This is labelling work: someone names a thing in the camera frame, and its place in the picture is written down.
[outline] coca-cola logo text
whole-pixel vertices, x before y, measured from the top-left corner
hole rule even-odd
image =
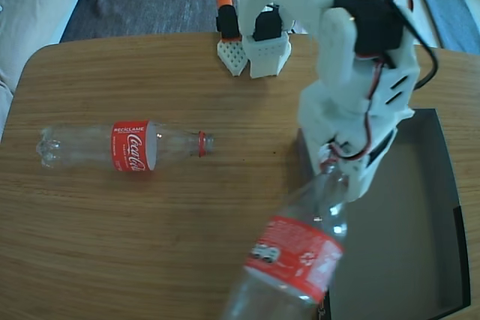
[[[140,160],[140,148],[143,147],[141,138],[135,134],[130,134],[127,137],[128,143],[128,163],[131,169],[135,172],[141,172],[146,169],[143,161]]]

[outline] robotic arm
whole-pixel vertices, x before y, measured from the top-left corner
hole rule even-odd
[[[410,11],[400,11],[411,25]],[[238,0],[251,77],[280,73],[294,20],[320,50],[319,80],[301,92],[298,109],[310,162],[318,174],[322,163],[338,161],[354,201],[367,192],[398,123],[414,114],[415,38],[384,0]]]

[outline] white pegboard base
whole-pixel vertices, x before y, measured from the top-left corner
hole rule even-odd
[[[230,42],[221,40],[217,44],[217,54],[233,76],[239,76],[247,66],[248,59],[240,40]]]

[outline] cardboard box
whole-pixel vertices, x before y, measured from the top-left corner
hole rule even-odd
[[[321,320],[434,320],[470,305],[464,222],[436,113],[400,123],[368,193],[349,204]],[[311,178],[301,131],[298,146]]]

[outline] coca-cola bottle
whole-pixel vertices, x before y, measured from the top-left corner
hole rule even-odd
[[[347,235],[347,177],[335,163],[291,195],[253,246],[221,320],[311,319]]]
[[[41,131],[37,153],[47,168],[105,166],[119,171],[153,170],[212,152],[213,138],[200,131],[169,129],[153,121],[119,121],[88,127],[58,125]]]

